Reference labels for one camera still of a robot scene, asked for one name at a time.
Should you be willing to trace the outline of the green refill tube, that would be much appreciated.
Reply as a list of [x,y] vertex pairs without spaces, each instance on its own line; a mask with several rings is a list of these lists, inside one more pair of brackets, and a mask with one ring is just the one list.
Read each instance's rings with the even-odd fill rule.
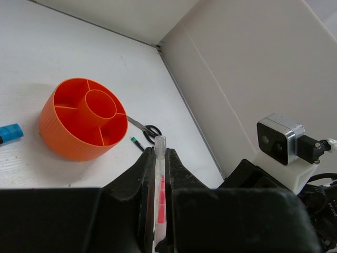
[[145,148],[141,145],[141,143],[135,138],[131,137],[131,141],[143,152]]

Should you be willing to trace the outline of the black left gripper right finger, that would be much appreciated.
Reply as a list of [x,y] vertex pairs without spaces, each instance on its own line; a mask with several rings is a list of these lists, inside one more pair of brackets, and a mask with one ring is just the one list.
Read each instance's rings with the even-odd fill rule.
[[242,160],[248,175],[208,188],[181,162],[165,155],[166,237],[157,252],[322,252],[303,203],[269,181],[256,185],[261,169]]

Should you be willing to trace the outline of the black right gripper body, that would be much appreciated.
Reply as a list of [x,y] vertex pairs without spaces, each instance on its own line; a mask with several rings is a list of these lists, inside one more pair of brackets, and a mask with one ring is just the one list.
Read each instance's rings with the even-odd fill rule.
[[[220,188],[281,188],[262,168],[243,159]],[[336,173],[311,176],[297,197],[305,205],[324,252],[336,250]]]

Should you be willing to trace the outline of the pink gel pen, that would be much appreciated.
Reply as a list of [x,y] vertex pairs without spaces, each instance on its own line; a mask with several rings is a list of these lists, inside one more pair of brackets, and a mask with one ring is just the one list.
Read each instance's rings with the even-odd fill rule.
[[166,137],[155,137],[155,203],[154,203],[154,252],[166,237],[165,156]]

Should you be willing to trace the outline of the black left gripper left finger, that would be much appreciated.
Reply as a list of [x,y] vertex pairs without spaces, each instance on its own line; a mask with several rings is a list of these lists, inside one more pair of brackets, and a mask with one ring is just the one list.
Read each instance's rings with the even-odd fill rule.
[[151,252],[155,154],[102,188],[1,190],[1,252]]

